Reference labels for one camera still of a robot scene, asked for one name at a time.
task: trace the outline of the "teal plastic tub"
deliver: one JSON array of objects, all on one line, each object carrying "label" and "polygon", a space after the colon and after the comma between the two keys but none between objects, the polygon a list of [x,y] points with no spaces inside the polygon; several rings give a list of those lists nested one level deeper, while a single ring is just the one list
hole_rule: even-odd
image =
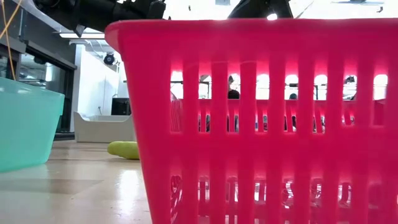
[{"label": "teal plastic tub", "polygon": [[0,78],[0,172],[45,163],[64,95]]}]

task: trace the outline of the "security camera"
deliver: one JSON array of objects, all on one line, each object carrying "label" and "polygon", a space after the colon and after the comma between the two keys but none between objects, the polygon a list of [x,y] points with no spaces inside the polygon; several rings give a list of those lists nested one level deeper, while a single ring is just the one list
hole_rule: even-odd
[{"label": "security camera", "polygon": [[39,65],[45,65],[46,61],[39,57],[34,57],[33,61]]},{"label": "security camera", "polygon": [[113,52],[106,53],[106,56],[104,58],[104,63],[105,65],[114,65],[116,63],[116,59],[113,55]]}]

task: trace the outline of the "cable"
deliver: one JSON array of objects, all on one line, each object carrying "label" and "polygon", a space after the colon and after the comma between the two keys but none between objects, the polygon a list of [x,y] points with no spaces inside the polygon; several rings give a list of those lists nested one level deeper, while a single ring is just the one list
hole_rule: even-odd
[{"label": "cable", "polygon": [[[2,0],[2,18],[4,20],[4,25],[7,26],[6,10],[5,10],[5,7],[4,7],[4,0]],[[9,42],[9,38],[8,38],[7,27],[5,27],[4,30],[6,31],[7,49],[8,49],[8,56],[9,56],[9,61],[10,61],[10,66],[11,66],[12,77],[14,78],[14,80],[17,80],[16,77],[15,77],[14,65],[13,65],[13,62],[12,62],[11,47],[10,47],[10,42]]]},{"label": "cable", "polygon": [[10,20],[8,21],[8,23],[6,24],[6,26],[4,27],[4,30],[1,32],[0,34],[0,39],[1,37],[4,35],[4,33],[6,33],[6,31],[8,30],[8,27],[10,26],[14,16],[17,14],[19,6],[21,5],[22,0],[19,0],[17,7],[15,8],[14,12],[12,13]]},{"label": "cable", "polygon": [[100,42],[100,41],[98,41],[98,40],[95,40],[95,41],[97,41],[97,43],[99,43],[99,46],[101,47],[101,49],[102,49],[102,52],[105,52],[105,51],[104,51],[104,48],[102,47],[102,44],[101,44],[101,42]]},{"label": "cable", "polygon": [[95,51],[95,49],[94,49],[94,47],[93,47],[93,44],[91,43],[90,40],[88,41],[88,43],[90,44],[91,49],[93,49],[93,52],[94,52],[94,53],[96,53],[100,58],[103,58],[103,57],[104,57],[103,55],[100,55],[97,51]]}]

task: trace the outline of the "orange cable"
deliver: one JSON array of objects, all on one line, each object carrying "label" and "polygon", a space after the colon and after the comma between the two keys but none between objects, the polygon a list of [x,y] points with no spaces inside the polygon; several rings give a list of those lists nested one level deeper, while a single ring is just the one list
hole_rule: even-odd
[{"label": "orange cable", "polygon": [[19,6],[21,5],[21,2],[22,2],[22,0],[19,0],[17,7],[15,8],[14,12],[12,13],[12,15],[11,15],[11,17],[10,17],[10,20],[8,21],[8,23],[6,24],[4,30],[3,30],[3,31],[1,32],[1,34],[0,34],[0,39],[1,39],[1,37],[4,35],[4,33],[6,33],[6,31],[8,30],[8,27],[10,26],[12,19],[14,18],[14,16],[15,16],[15,15],[17,14],[17,12],[18,12],[18,9],[19,9]]}]

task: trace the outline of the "black equipment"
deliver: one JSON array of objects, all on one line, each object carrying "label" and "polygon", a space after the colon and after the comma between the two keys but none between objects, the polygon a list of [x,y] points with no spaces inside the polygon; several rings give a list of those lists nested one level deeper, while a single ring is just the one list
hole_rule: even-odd
[{"label": "black equipment", "polygon": [[130,115],[130,99],[129,98],[113,98],[111,115]]},{"label": "black equipment", "polygon": [[[103,32],[112,22],[162,19],[165,0],[34,0],[36,7],[81,37],[87,27]],[[291,18],[288,0],[241,0],[229,18],[260,18],[270,14]]]},{"label": "black equipment", "polygon": [[105,65],[114,65],[116,63],[113,52],[106,53],[106,56],[104,57],[104,63]]}]

